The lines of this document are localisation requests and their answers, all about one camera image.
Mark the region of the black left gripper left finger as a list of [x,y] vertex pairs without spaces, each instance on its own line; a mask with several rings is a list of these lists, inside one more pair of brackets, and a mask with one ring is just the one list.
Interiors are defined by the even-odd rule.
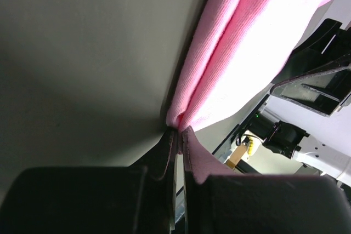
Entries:
[[176,132],[128,167],[38,167],[7,193],[8,233],[170,233]]

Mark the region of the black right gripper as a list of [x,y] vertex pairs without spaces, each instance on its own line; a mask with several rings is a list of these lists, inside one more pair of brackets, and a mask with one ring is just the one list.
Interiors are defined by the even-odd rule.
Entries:
[[270,95],[322,116],[331,116],[347,105],[350,98],[350,65],[320,67],[330,61],[323,52],[333,37],[345,35],[346,46],[350,46],[350,29],[343,30],[341,26],[339,21],[325,19],[295,48],[279,73],[280,83],[271,88]]

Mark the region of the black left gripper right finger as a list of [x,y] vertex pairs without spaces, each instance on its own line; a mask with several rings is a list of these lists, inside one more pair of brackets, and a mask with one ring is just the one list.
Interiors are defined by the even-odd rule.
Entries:
[[315,175],[236,174],[182,133],[187,233],[350,233],[335,182]]

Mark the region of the pink t-shirt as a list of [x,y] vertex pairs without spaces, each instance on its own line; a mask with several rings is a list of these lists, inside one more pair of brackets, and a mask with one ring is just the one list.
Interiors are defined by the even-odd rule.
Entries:
[[330,0],[207,0],[166,123],[198,131],[243,108],[281,71]]

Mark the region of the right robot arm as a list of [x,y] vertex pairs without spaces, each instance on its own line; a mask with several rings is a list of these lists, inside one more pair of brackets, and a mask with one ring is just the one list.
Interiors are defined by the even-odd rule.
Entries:
[[[341,22],[326,19],[294,49],[273,79],[270,95],[322,117],[346,106],[350,99],[350,31],[340,27]],[[350,185],[350,158],[318,142],[307,130],[262,115],[250,127],[271,152]]]

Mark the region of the yellow object in background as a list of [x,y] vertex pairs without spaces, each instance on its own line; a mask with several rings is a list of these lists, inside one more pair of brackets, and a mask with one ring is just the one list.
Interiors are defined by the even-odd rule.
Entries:
[[249,157],[253,156],[258,150],[259,146],[262,144],[262,142],[254,136],[245,137],[245,141],[246,141],[246,152]]

